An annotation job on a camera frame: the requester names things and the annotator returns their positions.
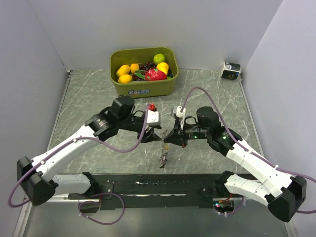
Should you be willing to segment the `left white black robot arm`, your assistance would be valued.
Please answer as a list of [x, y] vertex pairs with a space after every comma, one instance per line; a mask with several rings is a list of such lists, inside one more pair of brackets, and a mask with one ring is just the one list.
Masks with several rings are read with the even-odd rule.
[[[55, 195], [72, 193], [93, 198], [101, 189], [92, 174], [59, 175], [60, 169], [99, 144], [119, 153], [129, 153], [140, 143], [160, 141], [161, 138], [155, 134], [155, 129], [161, 128], [157, 108], [154, 104], [147, 104], [139, 117], [136, 116], [134, 103], [132, 97], [120, 95], [111, 106], [93, 115], [59, 145], [34, 158], [20, 158], [17, 162], [18, 185], [22, 187], [28, 201], [38, 206]], [[136, 132], [136, 144], [127, 150], [120, 150], [106, 143], [119, 130]]]

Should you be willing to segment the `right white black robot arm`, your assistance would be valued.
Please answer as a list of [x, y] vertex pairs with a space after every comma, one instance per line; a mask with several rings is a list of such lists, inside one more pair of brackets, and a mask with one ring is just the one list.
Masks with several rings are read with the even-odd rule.
[[214, 151], [239, 164], [256, 178], [255, 181], [247, 180], [225, 171], [216, 181], [218, 195], [236, 194], [252, 199], [266, 206], [277, 219], [289, 222], [305, 201], [306, 179], [270, 165], [240, 135], [226, 129], [212, 107], [199, 108], [194, 124], [186, 123], [185, 111], [181, 106], [171, 110], [175, 124], [164, 142], [184, 148], [189, 140], [205, 139]]

